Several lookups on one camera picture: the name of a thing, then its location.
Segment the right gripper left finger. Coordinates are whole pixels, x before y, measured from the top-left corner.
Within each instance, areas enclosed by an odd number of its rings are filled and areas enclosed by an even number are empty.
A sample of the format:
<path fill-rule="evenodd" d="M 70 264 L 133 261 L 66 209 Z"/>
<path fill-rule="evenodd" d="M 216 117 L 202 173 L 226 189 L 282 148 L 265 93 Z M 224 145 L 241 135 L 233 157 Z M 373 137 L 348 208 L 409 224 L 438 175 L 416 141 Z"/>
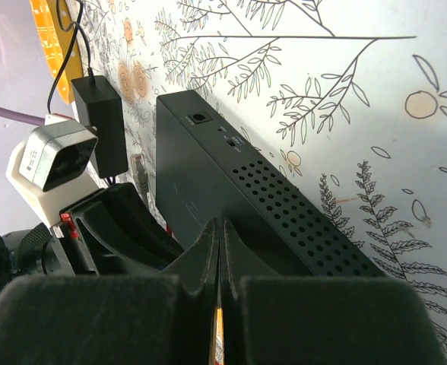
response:
<path fill-rule="evenodd" d="M 0 364 L 213 364 L 219 224 L 162 272 L 23 276 L 0 293 Z"/>

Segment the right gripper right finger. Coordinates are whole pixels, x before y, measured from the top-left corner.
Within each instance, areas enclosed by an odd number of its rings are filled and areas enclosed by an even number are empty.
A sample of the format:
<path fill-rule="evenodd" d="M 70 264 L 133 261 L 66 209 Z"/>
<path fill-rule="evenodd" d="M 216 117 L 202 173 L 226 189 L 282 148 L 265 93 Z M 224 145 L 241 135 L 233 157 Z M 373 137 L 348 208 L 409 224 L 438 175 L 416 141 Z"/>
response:
<path fill-rule="evenodd" d="M 227 364 L 444 364 L 421 299 L 384 278 L 288 277 L 220 232 Z"/>

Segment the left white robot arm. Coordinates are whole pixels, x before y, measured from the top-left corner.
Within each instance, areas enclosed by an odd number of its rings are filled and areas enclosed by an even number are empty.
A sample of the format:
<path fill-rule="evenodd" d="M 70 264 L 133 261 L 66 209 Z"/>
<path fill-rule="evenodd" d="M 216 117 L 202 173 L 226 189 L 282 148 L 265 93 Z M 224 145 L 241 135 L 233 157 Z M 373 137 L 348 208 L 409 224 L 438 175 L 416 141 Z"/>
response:
<path fill-rule="evenodd" d="M 25 275 L 144 275 L 182 254 L 129 182 L 86 171 L 97 133 L 49 114 L 12 152 L 6 176 L 40 223 L 0 235 L 0 292 Z"/>

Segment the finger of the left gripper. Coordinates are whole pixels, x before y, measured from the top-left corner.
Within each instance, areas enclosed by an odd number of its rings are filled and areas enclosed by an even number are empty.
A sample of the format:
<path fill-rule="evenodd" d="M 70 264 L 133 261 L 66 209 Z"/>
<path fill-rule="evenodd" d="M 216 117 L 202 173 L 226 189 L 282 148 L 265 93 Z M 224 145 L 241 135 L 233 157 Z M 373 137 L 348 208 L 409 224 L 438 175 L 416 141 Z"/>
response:
<path fill-rule="evenodd" d="M 130 183 L 101 192 L 101 237 L 136 262 L 173 262 L 183 248 L 163 229 Z"/>
<path fill-rule="evenodd" d="M 101 237 L 101 197 L 88 197 L 59 212 L 60 241 L 75 275 L 144 275 L 166 262 L 136 262 Z"/>

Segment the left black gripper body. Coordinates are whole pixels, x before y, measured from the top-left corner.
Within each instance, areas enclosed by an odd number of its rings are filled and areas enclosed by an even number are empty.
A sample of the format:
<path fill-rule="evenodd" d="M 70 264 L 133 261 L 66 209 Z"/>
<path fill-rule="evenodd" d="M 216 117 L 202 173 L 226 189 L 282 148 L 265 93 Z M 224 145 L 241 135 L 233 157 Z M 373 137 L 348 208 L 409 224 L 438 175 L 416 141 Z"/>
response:
<path fill-rule="evenodd" d="M 73 276 L 60 236 L 41 223 L 0 235 L 0 293 L 21 276 Z"/>

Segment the black network switch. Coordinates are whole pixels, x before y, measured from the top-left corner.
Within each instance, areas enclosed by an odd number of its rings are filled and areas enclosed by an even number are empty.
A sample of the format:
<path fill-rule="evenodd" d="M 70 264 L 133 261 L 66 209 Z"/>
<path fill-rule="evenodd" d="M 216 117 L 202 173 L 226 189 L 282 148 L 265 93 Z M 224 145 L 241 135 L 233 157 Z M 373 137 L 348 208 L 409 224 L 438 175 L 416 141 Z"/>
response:
<path fill-rule="evenodd" d="M 381 271 L 297 187 L 192 90 L 156 100 L 156 206 L 183 247 L 213 218 L 281 275 Z"/>

